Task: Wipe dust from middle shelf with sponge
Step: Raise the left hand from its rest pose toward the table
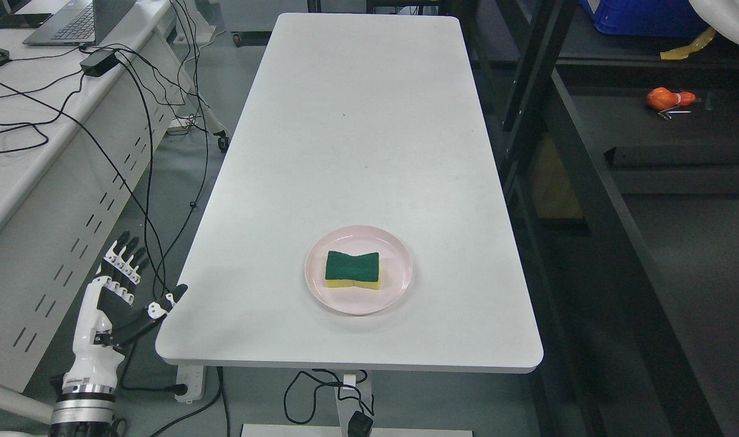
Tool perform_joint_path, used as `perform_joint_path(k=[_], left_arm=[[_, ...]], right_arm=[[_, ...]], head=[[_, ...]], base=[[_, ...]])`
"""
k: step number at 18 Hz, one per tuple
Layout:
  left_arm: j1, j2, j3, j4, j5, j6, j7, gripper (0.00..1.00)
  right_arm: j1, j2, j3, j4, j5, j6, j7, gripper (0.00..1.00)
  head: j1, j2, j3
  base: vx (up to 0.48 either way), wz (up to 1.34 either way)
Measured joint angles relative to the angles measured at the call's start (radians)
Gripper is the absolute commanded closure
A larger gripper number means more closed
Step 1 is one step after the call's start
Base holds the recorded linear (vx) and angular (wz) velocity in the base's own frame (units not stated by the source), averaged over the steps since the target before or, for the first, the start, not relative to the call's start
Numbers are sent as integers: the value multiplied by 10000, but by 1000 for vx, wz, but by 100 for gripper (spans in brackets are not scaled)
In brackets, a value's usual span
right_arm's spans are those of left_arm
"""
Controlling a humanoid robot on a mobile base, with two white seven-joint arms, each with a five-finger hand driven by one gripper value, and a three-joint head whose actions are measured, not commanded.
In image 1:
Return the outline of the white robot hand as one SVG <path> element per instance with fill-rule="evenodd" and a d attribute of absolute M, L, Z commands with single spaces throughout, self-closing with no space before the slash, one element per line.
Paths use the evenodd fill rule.
<path fill-rule="evenodd" d="M 118 297 L 113 290 L 116 282 L 124 288 L 125 301 L 133 304 L 140 272 L 149 261 L 147 250 L 136 249 L 137 243 L 138 239 L 130 239 L 128 234 L 120 235 L 103 255 L 96 278 L 87 285 L 73 335 L 75 362 L 62 377 L 63 393 L 77 393 L 89 385 L 102 385 L 108 393 L 114 391 L 118 384 L 117 369 L 124 356 L 113 348 L 125 348 L 153 330 L 187 291 L 187 285 L 180 284 L 140 310 L 128 324 L 113 327 L 108 316 L 98 309 L 101 291 Z"/>

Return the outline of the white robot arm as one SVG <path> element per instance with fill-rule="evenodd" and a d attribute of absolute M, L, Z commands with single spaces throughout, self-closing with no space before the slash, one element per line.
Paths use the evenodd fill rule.
<path fill-rule="evenodd" d="M 57 399 L 50 436 L 117 436 L 114 415 L 118 368 L 134 341 L 167 318 L 186 293 L 185 284 L 138 311 L 135 289 L 147 265 L 138 238 L 124 232 L 107 249 L 84 290 L 76 318 L 69 371 L 53 377 Z"/>

